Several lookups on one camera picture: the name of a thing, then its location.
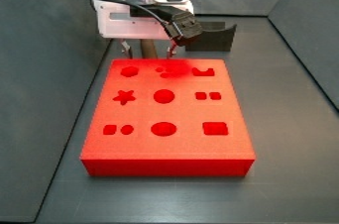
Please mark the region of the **silver red-lit gripper finger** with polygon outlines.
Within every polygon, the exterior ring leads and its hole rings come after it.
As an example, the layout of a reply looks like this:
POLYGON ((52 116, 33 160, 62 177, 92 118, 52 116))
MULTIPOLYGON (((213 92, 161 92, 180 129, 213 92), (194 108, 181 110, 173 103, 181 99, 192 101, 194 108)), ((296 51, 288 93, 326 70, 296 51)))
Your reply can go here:
POLYGON ((169 47, 166 49, 166 58, 170 58, 176 54, 177 45, 173 41, 170 41, 169 47))

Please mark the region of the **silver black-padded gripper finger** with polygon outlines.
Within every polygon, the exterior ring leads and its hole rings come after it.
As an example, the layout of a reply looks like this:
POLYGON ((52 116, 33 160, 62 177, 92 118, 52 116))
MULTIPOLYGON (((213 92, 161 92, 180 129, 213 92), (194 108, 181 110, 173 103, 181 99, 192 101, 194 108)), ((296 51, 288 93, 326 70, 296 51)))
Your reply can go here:
POLYGON ((125 40, 120 40, 121 52, 128 58, 132 58, 132 49, 125 40))

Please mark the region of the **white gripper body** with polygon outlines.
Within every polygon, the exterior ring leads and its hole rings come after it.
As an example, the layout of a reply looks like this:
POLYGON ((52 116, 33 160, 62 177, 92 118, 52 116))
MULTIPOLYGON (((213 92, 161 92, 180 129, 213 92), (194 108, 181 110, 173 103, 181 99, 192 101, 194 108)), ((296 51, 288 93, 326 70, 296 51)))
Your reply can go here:
MULTIPOLYGON (((160 23, 152 17, 137 18, 129 16, 129 5, 101 0, 93 0, 92 4, 98 33, 104 38, 170 40, 160 23)), ((190 2, 182 4, 156 3, 152 5, 173 6, 193 14, 190 2)))

